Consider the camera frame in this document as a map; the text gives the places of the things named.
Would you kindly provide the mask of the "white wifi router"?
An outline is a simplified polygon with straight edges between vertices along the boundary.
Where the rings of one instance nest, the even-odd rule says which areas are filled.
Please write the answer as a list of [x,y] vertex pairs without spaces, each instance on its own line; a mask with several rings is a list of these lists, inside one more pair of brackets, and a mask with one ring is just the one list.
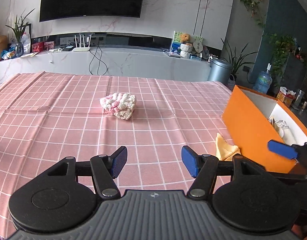
[[90,51],[92,34],[80,34],[79,38],[74,37],[75,46],[72,52]]

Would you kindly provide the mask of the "yellow cloth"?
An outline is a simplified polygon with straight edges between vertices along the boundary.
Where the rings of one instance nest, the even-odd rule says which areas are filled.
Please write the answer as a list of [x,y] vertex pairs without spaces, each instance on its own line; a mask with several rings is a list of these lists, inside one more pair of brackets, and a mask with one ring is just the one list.
[[232,161],[236,154],[241,154],[240,148],[237,145],[227,143],[220,133],[217,133],[215,145],[216,156],[220,161]]

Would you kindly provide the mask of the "green potted orchid plant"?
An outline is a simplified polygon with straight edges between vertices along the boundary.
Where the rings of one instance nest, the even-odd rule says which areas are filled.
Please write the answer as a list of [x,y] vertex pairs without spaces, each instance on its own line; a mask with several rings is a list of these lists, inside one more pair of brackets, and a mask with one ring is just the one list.
[[228,39],[225,38],[221,40],[223,44],[223,50],[225,55],[221,56],[221,59],[225,62],[229,63],[232,66],[231,75],[233,76],[233,80],[236,81],[238,70],[243,67],[244,65],[254,64],[253,61],[248,61],[246,58],[257,54],[258,51],[253,51],[249,53],[245,53],[245,50],[249,43],[245,44],[241,51],[237,51],[237,48],[232,48]]

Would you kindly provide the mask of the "pink checkered tablecloth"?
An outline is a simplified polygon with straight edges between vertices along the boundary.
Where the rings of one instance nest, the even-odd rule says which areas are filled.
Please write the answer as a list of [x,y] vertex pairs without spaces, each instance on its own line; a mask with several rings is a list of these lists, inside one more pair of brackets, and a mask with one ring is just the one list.
[[[113,93],[136,96],[129,120],[101,107]],[[88,161],[125,146],[127,163],[115,181],[121,192],[189,189],[181,148],[215,154],[217,133],[231,141],[221,118],[230,95],[219,82],[15,75],[0,85],[0,236],[14,232],[11,194],[67,156]]]

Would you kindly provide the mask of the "grey metal trash can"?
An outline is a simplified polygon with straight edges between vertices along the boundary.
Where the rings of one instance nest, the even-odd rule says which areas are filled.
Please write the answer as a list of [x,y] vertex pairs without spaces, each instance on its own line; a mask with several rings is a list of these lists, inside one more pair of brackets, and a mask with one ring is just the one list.
[[208,81],[218,81],[226,85],[230,78],[233,66],[223,59],[212,59],[210,63]]

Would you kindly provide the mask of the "glass vase with plant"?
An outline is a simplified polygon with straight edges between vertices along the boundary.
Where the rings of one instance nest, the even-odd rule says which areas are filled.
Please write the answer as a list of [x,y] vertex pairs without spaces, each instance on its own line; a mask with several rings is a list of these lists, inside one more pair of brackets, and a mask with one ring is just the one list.
[[16,39],[15,54],[16,54],[16,57],[21,57],[24,54],[24,46],[21,42],[21,39],[22,39],[22,36],[23,36],[27,26],[30,25],[30,22],[27,20],[27,18],[34,10],[35,9],[32,9],[25,16],[23,16],[22,14],[20,16],[16,15],[16,19],[14,21],[13,26],[6,25],[6,27],[10,28],[15,35],[15,39]]

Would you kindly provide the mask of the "pink white crochet item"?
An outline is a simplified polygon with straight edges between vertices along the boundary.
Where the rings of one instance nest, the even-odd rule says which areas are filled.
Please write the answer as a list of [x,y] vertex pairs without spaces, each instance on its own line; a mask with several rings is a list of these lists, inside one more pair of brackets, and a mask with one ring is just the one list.
[[121,120],[129,120],[136,107],[136,96],[130,93],[113,93],[100,99],[105,113]]

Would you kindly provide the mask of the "hanging green vine plant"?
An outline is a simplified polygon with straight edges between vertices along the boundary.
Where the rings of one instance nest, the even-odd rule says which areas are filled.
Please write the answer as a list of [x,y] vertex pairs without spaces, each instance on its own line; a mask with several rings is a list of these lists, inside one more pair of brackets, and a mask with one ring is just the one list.
[[266,36],[269,39],[269,43],[272,44],[271,72],[275,80],[278,80],[283,75],[283,67],[290,53],[294,51],[296,41],[290,35],[267,33]]

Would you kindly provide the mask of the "white round plush cushion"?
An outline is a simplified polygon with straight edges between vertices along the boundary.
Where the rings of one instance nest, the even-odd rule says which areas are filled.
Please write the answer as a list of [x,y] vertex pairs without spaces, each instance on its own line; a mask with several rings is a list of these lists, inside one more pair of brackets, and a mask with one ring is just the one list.
[[273,115],[269,117],[268,121],[271,123],[271,125],[282,138],[285,144],[290,146],[293,144],[297,144],[297,141],[286,121],[275,120]]

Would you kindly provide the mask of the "orange storage box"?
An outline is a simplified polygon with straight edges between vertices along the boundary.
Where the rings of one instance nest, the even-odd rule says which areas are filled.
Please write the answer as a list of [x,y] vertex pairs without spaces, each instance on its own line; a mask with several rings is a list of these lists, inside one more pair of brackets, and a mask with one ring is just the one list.
[[268,141],[283,142],[269,122],[271,116],[287,123],[296,144],[307,142],[307,128],[288,107],[275,98],[245,87],[234,87],[222,120],[244,157],[270,172],[306,174],[305,168],[296,160],[268,150]]

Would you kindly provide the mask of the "blue water jug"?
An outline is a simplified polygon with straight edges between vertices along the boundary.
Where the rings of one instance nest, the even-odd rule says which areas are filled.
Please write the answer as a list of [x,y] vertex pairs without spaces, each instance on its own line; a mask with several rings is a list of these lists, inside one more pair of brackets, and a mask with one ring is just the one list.
[[266,68],[266,71],[259,73],[256,82],[253,86],[253,89],[255,91],[267,94],[269,87],[271,86],[272,83],[270,70],[271,70],[271,64],[269,63]]

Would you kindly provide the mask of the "brown teddy bear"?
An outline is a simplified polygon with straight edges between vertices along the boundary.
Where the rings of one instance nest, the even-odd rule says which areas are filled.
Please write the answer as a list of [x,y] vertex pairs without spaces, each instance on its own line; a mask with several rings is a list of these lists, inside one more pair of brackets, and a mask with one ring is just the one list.
[[180,43],[189,43],[190,42],[190,35],[187,33],[181,33],[179,36]]

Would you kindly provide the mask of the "red gift box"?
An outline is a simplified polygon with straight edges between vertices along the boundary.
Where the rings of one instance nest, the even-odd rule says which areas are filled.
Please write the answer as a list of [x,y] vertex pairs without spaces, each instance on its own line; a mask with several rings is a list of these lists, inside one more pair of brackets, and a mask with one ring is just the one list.
[[37,42],[31,45],[32,53],[40,53],[44,51],[44,42]]

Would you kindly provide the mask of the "white marble tv cabinet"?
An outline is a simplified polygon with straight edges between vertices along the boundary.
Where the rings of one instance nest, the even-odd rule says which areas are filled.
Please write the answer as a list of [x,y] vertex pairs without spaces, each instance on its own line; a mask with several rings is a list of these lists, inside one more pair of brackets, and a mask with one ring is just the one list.
[[98,48],[81,52],[45,51],[35,56],[0,61],[0,83],[18,73],[39,72],[200,82],[207,81],[210,70],[207,61],[170,57],[154,50]]

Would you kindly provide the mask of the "green picture book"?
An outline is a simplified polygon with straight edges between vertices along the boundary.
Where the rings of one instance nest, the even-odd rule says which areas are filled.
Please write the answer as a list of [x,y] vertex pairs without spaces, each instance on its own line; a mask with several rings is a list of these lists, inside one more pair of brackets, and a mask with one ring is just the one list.
[[[180,55],[180,39],[181,31],[174,31],[172,43],[170,45],[170,52],[177,53]],[[193,51],[191,52],[191,56],[199,56],[203,50],[203,41],[204,38],[196,35],[190,35],[190,43],[193,45]]]

